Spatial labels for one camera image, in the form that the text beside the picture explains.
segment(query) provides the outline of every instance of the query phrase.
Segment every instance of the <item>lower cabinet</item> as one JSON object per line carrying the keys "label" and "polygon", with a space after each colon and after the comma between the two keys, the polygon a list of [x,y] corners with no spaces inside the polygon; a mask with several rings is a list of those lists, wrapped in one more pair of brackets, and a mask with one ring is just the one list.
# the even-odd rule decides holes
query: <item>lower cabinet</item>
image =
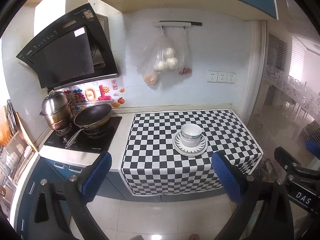
{"label": "lower cabinet", "polygon": [[62,176],[64,179],[69,179],[72,175],[80,174],[83,170],[82,167],[69,165],[65,163],[56,162],[53,160],[46,159],[50,166]]}
{"label": "lower cabinet", "polygon": [[176,195],[155,195],[155,196],[133,196],[128,190],[119,172],[110,171],[103,181],[97,195],[108,198],[115,198],[120,200],[136,201],[136,202],[175,202],[187,201],[198,198],[213,197],[225,194],[224,188],[216,190],[209,190],[205,192],[195,192],[189,194]]}
{"label": "lower cabinet", "polygon": [[[19,206],[18,219],[17,219],[17,230],[21,239],[28,239],[28,228],[29,221],[33,219],[30,217],[31,208],[33,201],[36,197],[36,191],[40,186],[40,181],[42,179],[47,179],[48,182],[62,182],[63,177],[60,176],[46,161],[45,158],[40,158],[36,164],[30,179],[27,183],[26,189],[22,195],[21,203]],[[61,207],[66,217],[66,220],[70,222],[71,213],[69,211],[68,205],[65,201],[61,202]]]}

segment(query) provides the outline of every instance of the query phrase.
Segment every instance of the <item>checkered tablecloth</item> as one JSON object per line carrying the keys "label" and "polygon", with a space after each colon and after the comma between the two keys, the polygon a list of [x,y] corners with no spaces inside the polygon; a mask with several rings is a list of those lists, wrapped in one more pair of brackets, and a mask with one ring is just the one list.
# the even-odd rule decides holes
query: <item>checkered tablecloth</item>
{"label": "checkered tablecloth", "polygon": [[[172,136],[185,123],[204,129],[208,148],[196,157],[179,154]],[[192,193],[222,187],[211,168],[211,156],[224,151],[231,164],[249,173],[263,152],[231,110],[136,114],[121,172],[133,195]]]}

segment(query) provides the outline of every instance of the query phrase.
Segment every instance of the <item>pan handle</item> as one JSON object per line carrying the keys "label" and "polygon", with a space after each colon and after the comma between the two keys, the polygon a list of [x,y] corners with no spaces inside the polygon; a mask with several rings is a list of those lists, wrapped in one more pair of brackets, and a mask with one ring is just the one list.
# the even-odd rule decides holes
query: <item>pan handle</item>
{"label": "pan handle", "polygon": [[84,130],[84,129],[85,129],[85,128],[82,128],[82,129],[78,130],[78,131],[70,138],[70,140],[67,142],[67,144],[66,144],[66,146],[65,146],[65,149],[68,149],[71,145],[74,144],[74,142],[76,141],[79,133],[80,133],[82,130]]}

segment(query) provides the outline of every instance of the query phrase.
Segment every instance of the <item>plastic bag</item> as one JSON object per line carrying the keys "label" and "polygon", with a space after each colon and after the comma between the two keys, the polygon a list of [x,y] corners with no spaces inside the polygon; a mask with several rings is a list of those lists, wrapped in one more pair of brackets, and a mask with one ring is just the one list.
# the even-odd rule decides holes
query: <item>plastic bag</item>
{"label": "plastic bag", "polygon": [[178,57],[178,72],[180,75],[189,74],[192,72],[191,69],[191,60],[190,60],[190,52],[188,47],[187,40],[187,30],[184,27],[184,30],[179,38],[178,48],[180,49],[179,57]]}
{"label": "plastic bag", "polygon": [[159,74],[180,68],[172,41],[164,35],[163,29],[160,29],[161,34],[151,49],[145,51],[146,60],[144,64],[146,70],[143,75],[143,80],[148,85],[154,85],[157,82]]}

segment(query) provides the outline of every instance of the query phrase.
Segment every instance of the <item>electrical outlet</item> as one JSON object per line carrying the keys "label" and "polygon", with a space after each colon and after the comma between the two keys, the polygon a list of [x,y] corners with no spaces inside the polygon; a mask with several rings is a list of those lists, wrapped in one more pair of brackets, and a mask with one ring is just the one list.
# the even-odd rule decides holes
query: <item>electrical outlet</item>
{"label": "electrical outlet", "polygon": [[228,73],[227,75],[227,83],[234,84],[236,80],[236,73]]}
{"label": "electrical outlet", "polygon": [[227,82],[227,72],[218,72],[218,83],[226,83]]}
{"label": "electrical outlet", "polygon": [[207,71],[207,82],[217,82],[218,72],[215,71]]}

